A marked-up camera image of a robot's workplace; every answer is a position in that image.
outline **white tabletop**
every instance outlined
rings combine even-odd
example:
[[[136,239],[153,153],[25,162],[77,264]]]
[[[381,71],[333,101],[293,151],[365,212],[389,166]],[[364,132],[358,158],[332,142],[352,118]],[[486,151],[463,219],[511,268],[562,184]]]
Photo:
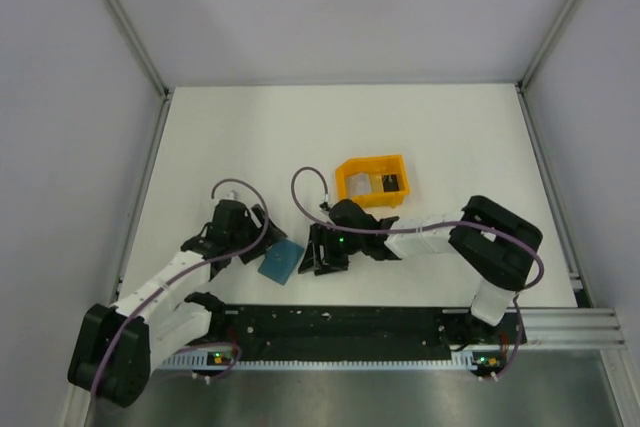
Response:
[[[524,292],[525,307],[575,307],[566,263],[520,105],[512,85],[349,85],[208,87],[176,90],[125,274],[131,293],[211,219],[212,185],[242,178],[264,195],[274,222],[306,245],[309,221],[289,183],[298,167],[325,173],[351,157],[402,154],[411,195],[375,216],[420,217],[460,210],[485,195],[539,227],[546,275]],[[239,200],[253,205],[242,187]],[[221,194],[229,189],[222,188]],[[319,214],[322,188],[298,184]],[[455,254],[375,262],[361,254],[349,270],[292,274],[285,286],[257,272],[261,260],[234,260],[210,284],[224,302],[381,306],[468,306],[479,276]],[[531,277],[535,275],[535,266]]]

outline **gray wall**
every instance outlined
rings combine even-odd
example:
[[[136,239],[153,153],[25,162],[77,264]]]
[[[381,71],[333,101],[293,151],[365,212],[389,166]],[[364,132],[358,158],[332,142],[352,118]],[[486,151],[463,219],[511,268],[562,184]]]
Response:
[[[122,0],[167,83],[516,81],[564,0]]]
[[[101,0],[0,0],[0,424],[54,425],[158,99]]]
[[[531,91],[596,297],[640,365],[640,0],[584,0]]]

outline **metal frame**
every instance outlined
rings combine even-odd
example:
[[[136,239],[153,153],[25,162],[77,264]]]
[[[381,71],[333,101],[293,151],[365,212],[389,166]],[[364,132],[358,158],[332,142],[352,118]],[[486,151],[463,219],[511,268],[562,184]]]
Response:
[[[151,138],[147,161],[140,178],[138,193],[131,207],[130,223],[120,244],[120,274],[114,288],[114,298],[116,298],[120,279],[126,268],[140,220],[144,198],[168,116],[171,95],[120,1],[104,1],[132,54],[161,99],[161,108]],[[517,83],[516,89],[560,242],[567,259],[570,277],[576,288],[580,288],[582,281],[584,281],[587,292],[593,295],[594,291],[589,289],[588,278],[585,278],[584,273],[579,270],[579,256],[571,239],[571,230],[564,213],[564,204],[555,186],[549,155],[545,152],[534,112],[527,101],[527,90],[566,30],[580,1],[566,0],[522,80]],[[613,309],[523,309],[523,319],[529,337],[529,343],[522,346],[523,350],[599,350],[625,427],[640,427],[640,388]],[[85,425],[89,413],[89,403],[88,392],[70,386],[60,425],[73,427]]]

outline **gray floor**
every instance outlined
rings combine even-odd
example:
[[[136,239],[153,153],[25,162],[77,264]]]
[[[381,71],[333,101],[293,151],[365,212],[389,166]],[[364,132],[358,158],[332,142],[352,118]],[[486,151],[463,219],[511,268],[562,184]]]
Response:
[[[523,352],[499,383],[465,372],[237,372],[207,386],[159,375],[96,427],[615,427],[597,353]]]

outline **yellow bin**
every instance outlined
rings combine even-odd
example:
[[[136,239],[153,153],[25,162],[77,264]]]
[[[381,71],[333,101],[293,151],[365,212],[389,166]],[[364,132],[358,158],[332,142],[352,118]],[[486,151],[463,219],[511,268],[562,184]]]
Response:
[[[362,208],[396,207],[410,192],[402,155],[349,159],[336,169],[336,183],[340,200]]]

